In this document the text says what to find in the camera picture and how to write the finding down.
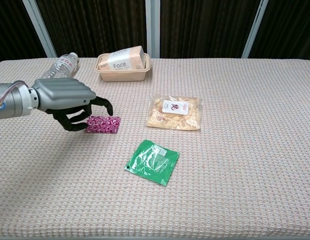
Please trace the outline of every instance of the green sachet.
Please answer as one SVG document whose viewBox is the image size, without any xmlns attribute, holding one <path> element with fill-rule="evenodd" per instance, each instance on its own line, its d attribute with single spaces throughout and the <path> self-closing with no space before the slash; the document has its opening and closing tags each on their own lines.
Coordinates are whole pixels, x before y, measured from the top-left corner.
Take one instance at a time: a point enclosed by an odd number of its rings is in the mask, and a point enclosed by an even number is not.
<svg viewBox="0 0 310 240">
<path fill-rule="evenodd" d="M 144 140 L 125 166 L 125 170 L 166 186 L 179 153 Z"/>
</svg>

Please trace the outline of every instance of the table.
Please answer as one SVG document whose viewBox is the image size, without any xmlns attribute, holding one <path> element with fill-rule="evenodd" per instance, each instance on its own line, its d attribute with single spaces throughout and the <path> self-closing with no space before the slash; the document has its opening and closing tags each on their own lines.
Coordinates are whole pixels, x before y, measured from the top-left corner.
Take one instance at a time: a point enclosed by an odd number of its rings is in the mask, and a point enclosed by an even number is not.
<svg viewBox="0 0 310 240">
<path fill-rule="evenodd" d="M 0 83 L 55 61 L 1 62 Z M 0 237 L 310 237 L 310 61 L 152 59 L 143 82 L 102 82 L 95 61 L 74 77 L 113 104 L 117 134 L 0 120 Z M 145 127 L 157 94 L 202 98 L 201 131 Z M 180 152 L 166 187 L 124 170 L 144 139 Z"/>
</svg>

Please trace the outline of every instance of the robotic arm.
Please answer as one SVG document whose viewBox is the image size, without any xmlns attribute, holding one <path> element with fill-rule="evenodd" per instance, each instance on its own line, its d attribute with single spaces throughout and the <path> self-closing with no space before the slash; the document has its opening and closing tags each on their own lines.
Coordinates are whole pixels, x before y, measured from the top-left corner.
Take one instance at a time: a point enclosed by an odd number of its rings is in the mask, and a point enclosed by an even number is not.
<svg viewBox="0 0 310 240">
<path fill-rule="evenodd" d="M 113 115 L 113 107 L 107 99 L 96 96 L 74 78 L 37 79 L 31 88 L 23 81 L 0 84 L 0 119 L 27 116 L 38 109 L 52 114 L 65 130 L 80 131 L 88 125 L 76 122 L 92 114 L 91 105 L 104 106 L 108 114 Z M 79 115 L 67 117 L 81 110 Z"/>
</svg>

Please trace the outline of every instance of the bottle label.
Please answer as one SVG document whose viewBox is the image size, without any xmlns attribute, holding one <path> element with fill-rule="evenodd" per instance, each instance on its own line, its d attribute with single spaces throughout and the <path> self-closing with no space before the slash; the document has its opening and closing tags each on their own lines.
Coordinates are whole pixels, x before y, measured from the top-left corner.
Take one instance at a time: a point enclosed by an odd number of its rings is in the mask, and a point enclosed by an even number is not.
<svg viewBox="0 0 310 240">
<path fill-rule="evenodd" d="M 109 55 L 108 63 L 111 70 L 132 69 L 129 61 L 130 48 L 115 51 Z"/>
<path fill-rule="evenodd" d="M 57 61 L 57 64 L 62 64 L 66 66 L 66 68 L 68 68 L 70 72 L 72 72 L 76 67 L 75 62 L 72 61 L 71 58 L 67 56 L 60 57 Z"/>
<path fill-rule="evenodd" d="M 169 101 L 163 103 L 163 113 L 188 115 L 189 102 Z"/>
</svg>

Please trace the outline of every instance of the clear plastic bag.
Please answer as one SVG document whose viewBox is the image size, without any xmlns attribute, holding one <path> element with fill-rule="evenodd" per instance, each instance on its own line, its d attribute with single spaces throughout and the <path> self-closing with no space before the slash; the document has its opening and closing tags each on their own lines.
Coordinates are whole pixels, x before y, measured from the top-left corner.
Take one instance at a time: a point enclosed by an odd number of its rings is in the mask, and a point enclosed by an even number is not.
<svg viewBox="0 0 310 240">
<path fill-rule="evenodd" d="M 146 126 L 173 130 L 199 130 L 201 111 L 200 98 L 157 95 L 149 101 Z"/>
</svg>

